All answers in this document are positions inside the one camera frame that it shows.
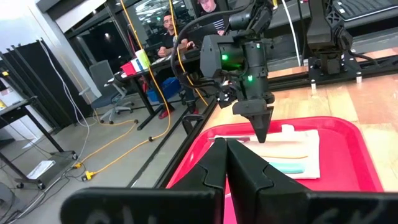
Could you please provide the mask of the beige cloth napkin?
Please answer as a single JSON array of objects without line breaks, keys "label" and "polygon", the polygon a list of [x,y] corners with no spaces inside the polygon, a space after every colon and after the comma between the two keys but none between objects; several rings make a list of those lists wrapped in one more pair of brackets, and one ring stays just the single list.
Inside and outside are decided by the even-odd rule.
[{"label": "beige cloth napkin", "polygon": [[226,139],[235,139],[248,149],[261,152],[283,152],[289,154],[308,154],[302,159],[281,159],[261,157],[267,162],[301,163],[305,172],[301,174],[285,174],[293,179],[320,178],[320,136],[317,130],[296,131],[291,124],[282,125],[279,133],[270,133],[265,143],[259,143],[255,135],[225,136]]}]

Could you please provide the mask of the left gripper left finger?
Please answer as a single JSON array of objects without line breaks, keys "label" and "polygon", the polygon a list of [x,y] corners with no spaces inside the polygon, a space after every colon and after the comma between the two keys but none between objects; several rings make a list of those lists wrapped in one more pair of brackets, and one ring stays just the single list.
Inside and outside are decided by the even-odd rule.
[{"label": "left gripper left finger", "polygon": [[223,224],[227,143],[218,138],[169,189],[90,187],[62,204],[62,224]]}]

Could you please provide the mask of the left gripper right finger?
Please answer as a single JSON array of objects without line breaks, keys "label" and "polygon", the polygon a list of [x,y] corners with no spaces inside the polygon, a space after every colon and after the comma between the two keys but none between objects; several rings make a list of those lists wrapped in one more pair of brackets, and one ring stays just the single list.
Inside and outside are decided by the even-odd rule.
[{"label": "left gripper right finger", "polygon": [[238,224],[398,224],[398,193],[313,191],[240,142],[227,143]]}]

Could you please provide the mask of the black wheeled cart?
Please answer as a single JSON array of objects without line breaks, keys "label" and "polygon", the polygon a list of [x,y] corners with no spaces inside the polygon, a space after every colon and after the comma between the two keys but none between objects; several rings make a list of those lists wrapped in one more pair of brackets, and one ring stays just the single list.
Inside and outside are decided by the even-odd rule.
[{"label": "black wheeled cart", "polygon": [[17,121],[24,116],[28,116],[42,134],[50,141],[58,152],[50,152],[50,161],[55,161],[55,164],[40,174],[36,179],[30,179],[18,167],[16,167],[6,156],[0,152],[0,160],[8,165],[18,176],[14,180],[17,183],[17,188],[22,189],[24,184],[34,184],[38,186],[39,190],[44,190],[50,181],[58,175],[64,168],[66,168],[72,161],[77,161],[79,156],[75,151],[64,151],[56,140],[49,134],[49,132],[37,121],[33,114],[27,109],[27,106],[36,102],[37,97],[33,96],[28,100],[22,100],[14,103],[7,108],[0,110],[0,128],[3,128],[11,123]]}]

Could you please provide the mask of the red plastic tray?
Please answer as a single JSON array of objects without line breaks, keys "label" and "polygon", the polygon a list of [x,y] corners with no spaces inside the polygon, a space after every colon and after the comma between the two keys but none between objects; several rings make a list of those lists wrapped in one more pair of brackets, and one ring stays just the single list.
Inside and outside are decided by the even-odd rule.
[{"label": "red plastic tray", "polygon": [[[299,179],[298,182],[316,191],[382,192],[377,172],[361,131],[349,121],[331,117],[281,119],[271,122],[269,133],[279,133],[282,125],[292,125],[296,131],[317,130],[320,137],[320,178]],[[199,134],[189,145],[181,163],[166,185],[178,182],[209,149],[213,136],[252,135],[250,123],[214,126]]]}]

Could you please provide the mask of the blue storage bin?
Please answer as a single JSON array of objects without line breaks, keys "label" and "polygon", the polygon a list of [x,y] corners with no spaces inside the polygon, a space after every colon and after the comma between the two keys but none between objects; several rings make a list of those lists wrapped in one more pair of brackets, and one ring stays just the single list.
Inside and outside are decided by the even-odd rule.
[{"label": "blue storage bin", "polygon": [[[165,96],[165,99],[168,100],[171,97],[179,94],[182,91],[182,87],[180,82],[176,78],[168,78],[166,79],[162,84],[161,84],[161,89],[163,91],[163,94]],[[157,94],[155,93],[154,89],[148,89],[146,91],[148,99],[150,99],[151,102],[159,102],[159,99],[157,97]]]}]

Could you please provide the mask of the red box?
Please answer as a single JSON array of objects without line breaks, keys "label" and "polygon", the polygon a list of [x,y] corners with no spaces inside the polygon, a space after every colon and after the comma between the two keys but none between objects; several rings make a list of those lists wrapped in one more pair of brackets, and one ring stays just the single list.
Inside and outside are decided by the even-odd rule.
[{"label": "red box", "polygon": [[125,63],[121,66],[121,69],[127,76],[135,75],[137,73],[132,62]]}]

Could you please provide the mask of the white paper sheet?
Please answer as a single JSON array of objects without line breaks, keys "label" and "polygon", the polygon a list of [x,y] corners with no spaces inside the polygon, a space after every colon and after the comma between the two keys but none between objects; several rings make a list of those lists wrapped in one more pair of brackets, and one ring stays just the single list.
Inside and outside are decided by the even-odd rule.
[{"label": "white paper sheet", "polygon": [[26,175],[26,177],[32,180],[38,179],[42,174],[48,171],[55,164],[56,164],[55,160],[41,161],[35,166],[34,169],[31,170],[29,174]]}]

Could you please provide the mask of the teal pen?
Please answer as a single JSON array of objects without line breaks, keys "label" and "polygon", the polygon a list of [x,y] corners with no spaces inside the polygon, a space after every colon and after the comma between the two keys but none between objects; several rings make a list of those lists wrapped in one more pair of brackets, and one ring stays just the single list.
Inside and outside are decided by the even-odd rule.
[{"label": "teal pen", "polygon": [[269,164],[284,174],[301,174],[305,172],[305,166],[301,163],[270,162]]}]

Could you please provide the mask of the black folding partition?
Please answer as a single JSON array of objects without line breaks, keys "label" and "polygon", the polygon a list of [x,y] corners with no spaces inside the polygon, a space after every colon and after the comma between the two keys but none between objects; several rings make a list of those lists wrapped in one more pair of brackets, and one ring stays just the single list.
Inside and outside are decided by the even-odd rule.
[{"label": "black folding partition", "polygon": [[6,81],[23,97],[37,97],[32,107],[52,128],[77,124],[77,114],[92,115],[91,106],[43,40],[0,51],[0,72],[9,72]]}]

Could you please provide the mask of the grey office chair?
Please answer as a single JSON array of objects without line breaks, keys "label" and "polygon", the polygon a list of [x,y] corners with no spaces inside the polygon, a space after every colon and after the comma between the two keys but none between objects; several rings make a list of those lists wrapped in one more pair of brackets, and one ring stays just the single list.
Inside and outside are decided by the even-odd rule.
[{"label": "grey office chair", "polygon": [[132,108],[126,104],[122,105],[121,101],[126,97],[127,91],[118,87],[114,83],[114,73],[107,60],[102,60],[89,67],[91,77],[95,83],[98,91],[101,93],[90,106],[92,109],[97,110],[111,106],[111,108],[99,118],[101,124],[105,123],[105,117],[109,117],[109,124],[114,125],[113,117],[122,111],[129,111],[132,113]]}]

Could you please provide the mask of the seated person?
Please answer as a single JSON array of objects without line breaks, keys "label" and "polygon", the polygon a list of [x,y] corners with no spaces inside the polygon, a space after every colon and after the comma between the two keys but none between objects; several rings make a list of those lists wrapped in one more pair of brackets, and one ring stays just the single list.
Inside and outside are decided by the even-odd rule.
[{"label": "seated person", "polygon": [[[157,55],[160,58],[168,57],[172,53],[174,43],[176,41],[176,28],[174,27],[174,19],[170,11],[167,11],[164,14],[163,25],[167,30],[167,33],[163,36],[162,45],[157,52]],[[178,49],[182,52],[186,52],[187,50],[194,48],[194,46],[195,43],[193,41],[182,39],[178,45]]]}]

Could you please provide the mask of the black office table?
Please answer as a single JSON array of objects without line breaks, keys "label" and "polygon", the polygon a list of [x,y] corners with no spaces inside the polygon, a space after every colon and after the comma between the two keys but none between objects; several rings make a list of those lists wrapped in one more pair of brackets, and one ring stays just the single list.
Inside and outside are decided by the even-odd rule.
[{"label": "black office table", "polygon": [[[190,63],[190,62],[196,62],[199,61],[200,59],[200,51],[198,49],[194,49],[194,50],[189,50],[188,51],[188,56],[186,57],[186,55],[183,55],[183,63]],[[152,63],[150,65],[152,71],[155,73],[157,71],[160,70],[164,70],[166,68],[170,68],[170,56],[166,57],[166,58],[160,58],[157,61],[155,61],[154,63]],[[134,90],[136,90],[136,92],[139,94],[139,96],[142,98],[142,102],[145,105],[145,108],[148,109],[150,116],[142,122],[142,125],[140,125],[137,130],[142,130],[144,128],[145,125],[148,124],[148,122],[157,114],[159,113],[162,108],[157,108],[156,110],[153,110],[153,106],[156,105],[152,105],[150,99],[148,99],[147,94],[146,94],[146,90],[143,89],[142,85],[139,83],[139,79],[142,78],[144,80],[144,83],[149,83],[149,77],[150,77],[150,73],[149,70],[143,70],[140,72],[137,72],[135,75],[131,75],[131,76],[127,76],[122,70],[120,72],[117,72],[114,74],[114,83],[119,87],[123,88],[125,86],[132,86]],[[180,100],[177,101],[173,101],[173,102],[169,102],[169,103],[175,103],[175,102],[182,102],[182,105],[186,105],[187,104],[187,99],[186,99],[186,94],[185,93],[179,93],[180,96]]]}]

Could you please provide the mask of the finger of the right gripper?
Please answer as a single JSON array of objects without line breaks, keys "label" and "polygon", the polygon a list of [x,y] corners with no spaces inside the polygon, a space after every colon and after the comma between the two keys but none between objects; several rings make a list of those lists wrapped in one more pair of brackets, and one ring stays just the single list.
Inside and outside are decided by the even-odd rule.
[{"label": "finger of the right gripper", "polygon": [[245,109],[242,115],[250,121],[257,141],[261,142],[261,110]]},{"label": "finger of the right gripper", "polygon": [[259,130],[259,142],[265,143],[274,107],[270,106],[265,109],[264,114],[261,116],[262,126]]}]

